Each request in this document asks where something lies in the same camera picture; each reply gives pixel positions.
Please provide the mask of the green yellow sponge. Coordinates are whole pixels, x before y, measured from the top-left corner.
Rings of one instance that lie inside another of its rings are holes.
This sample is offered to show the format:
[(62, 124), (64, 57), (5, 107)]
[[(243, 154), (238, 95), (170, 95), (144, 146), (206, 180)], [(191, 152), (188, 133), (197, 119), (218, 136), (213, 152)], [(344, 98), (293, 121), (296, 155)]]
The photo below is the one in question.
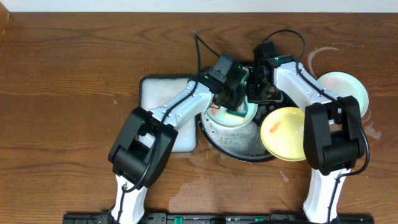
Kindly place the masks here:
[(226, 110), (224, 115), (228, 119), (244, 120), (248, 113), (248, 106), (245, 102), (241, 103), (237, 110)]

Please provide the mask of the mint plate top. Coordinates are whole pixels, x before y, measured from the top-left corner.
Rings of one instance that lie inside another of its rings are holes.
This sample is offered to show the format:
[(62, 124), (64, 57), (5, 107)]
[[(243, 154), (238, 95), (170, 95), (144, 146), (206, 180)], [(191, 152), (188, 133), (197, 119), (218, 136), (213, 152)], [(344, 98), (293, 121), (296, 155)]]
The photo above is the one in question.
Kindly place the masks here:
[[(246, 77), (244, 77), (244, 79), (242, 80), (241, 83), (246, 84)], [(224, 112), (227, 109), (224, 107), (221, 107), (221, 106), (220, 107), (211, 106), (209, 109), (206, 110), (206, 114), (212, 121), (214, 121), (218, 125), (221, 125), (221, 126), (224, 126), (227, 128), (237, 128), (237, 127), (243, 126), (243, 125), (247, 124), (248, 122), (250, 122), (255, 117), (255, 115), (257, 113), (258, 105), (255, 103), (249, 103), (247, 95), (244, 97), (243, 102), (245, 102), (248, 106), (248, 113), (247, 113), (245, 119), (241, 120), (241, 121), (226, 118), (224, 115)]]

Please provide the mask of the mint plate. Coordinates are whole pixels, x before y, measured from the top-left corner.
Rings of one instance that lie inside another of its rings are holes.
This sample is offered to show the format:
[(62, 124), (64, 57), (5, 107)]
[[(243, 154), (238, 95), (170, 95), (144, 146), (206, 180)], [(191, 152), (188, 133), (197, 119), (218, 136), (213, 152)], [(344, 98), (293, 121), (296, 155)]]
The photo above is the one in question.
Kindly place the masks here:
[(364, 85), (357, 78), (344, 72), (330, 72), (322, 75), (318, 82), (341, 97), (355, 97), (359, 103), (361, 117), (366, 114), (369, 96)]
[[(241, 83), (246, 84), (246, 77), (244, 77), (244, 79), (242, 80)], [(247, 113), (245, 119), (241, 120), (241, 121), (226, 118), (224, 115), (224, 112), (227, 109), (224, 107), (221, 107), (221, 106), (220, 107), (211, 106), (209, 109), (206, 110), (206, 114), (212, 121), (214, 121), (218, 125), (221, 125), (221, 126), (224, 126), (227, 128), (237, 128), (237, 127), (243, 126), (243, 125), (247, 124), (248, 122), (250, 122), (255, 117), (255, 115), (257, 113), (258, 105), (255, 103), (249, 103), (247, 95), (244, 97), (243, 102), (245, 102), (248, 106), (248, 113)]]

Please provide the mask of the yellow plate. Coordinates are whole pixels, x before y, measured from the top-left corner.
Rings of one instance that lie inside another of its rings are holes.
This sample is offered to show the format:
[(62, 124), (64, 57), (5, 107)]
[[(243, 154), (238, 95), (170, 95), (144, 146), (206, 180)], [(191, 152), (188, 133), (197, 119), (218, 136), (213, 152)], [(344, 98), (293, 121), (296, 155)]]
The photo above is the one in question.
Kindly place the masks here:
[(261, 125), (261, 139), (273, 156), (290, 162), (304, 161), (303, 131), (304, 112), (285, 107), (266, 116)]

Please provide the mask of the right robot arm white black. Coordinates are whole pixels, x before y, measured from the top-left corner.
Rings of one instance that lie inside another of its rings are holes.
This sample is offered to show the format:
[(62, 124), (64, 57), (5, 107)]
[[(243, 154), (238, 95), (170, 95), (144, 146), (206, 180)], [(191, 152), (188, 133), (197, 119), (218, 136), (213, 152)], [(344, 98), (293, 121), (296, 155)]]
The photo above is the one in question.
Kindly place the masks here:
[(310, 189), (303, 205), (308, 221), (331, 223), (345, 178), (361, 157), (369, 162), (369, 144), (361, 125), (358, 101), (342, 97), (319, 84), (292, 55), (278, 55), (272, 42), (253, 50), (254, 66), (247, 80), (250, 103), (290, 99), (304, 113), (302, 147), (312, 168)]

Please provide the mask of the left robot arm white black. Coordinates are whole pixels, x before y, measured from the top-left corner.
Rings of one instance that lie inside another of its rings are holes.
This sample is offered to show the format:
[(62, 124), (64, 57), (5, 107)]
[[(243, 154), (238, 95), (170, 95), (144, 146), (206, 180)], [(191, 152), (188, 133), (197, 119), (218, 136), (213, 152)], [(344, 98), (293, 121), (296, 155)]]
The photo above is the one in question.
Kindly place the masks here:
[(108, 154), (118, 183), (113, 223), (141, 220), (147, 189), (165, 169), (178, 131), (211, 105), (238, 109), (244, 98), (243, 80), (242, 75), (198, 74), (169, 102), (130, 112)]

